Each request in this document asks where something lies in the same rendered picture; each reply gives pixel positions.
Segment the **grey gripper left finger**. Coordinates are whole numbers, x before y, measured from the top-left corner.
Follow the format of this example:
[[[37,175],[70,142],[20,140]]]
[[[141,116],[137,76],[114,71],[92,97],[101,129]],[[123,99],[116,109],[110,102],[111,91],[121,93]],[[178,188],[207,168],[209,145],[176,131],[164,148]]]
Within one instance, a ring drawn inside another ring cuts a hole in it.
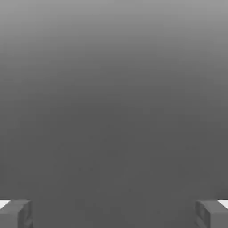
[[[33,228],[31,200],[0,200],[0,228]]]

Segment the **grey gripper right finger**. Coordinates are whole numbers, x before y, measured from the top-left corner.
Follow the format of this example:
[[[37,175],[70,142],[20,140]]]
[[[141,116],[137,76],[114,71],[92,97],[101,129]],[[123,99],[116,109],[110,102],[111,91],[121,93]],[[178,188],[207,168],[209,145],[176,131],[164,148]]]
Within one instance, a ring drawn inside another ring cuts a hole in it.
[[[197,228],[228,228],[228,200],[198,200],[195,214]]]

